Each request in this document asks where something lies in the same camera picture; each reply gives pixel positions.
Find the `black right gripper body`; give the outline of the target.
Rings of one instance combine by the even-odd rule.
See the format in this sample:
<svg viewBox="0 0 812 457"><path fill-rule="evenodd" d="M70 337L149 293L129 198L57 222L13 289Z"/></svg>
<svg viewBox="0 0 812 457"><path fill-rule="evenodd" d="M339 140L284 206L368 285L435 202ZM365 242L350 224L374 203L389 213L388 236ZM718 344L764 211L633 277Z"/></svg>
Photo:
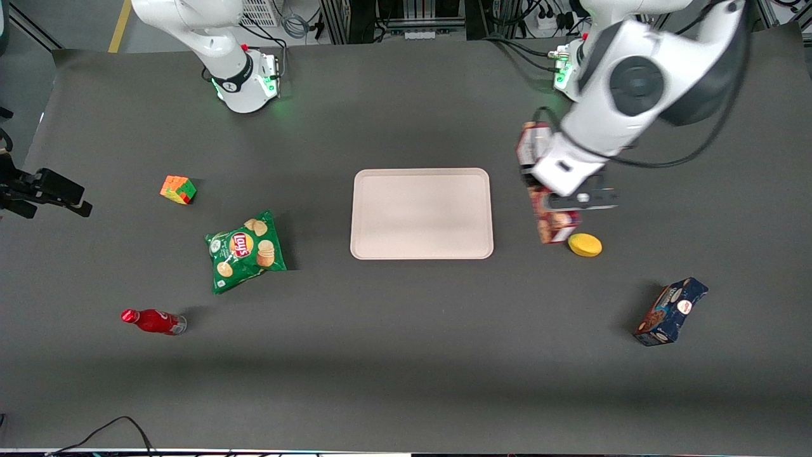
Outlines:
<svg viewBox="0 0 812 457"><path fill-rule="evenodd" d="M32 219L37 213L37 183L40 173L26 173L17 169L11 154L2 151L1 154L1 210L2 216L6 213L17 214L24 219Z"/></svg>

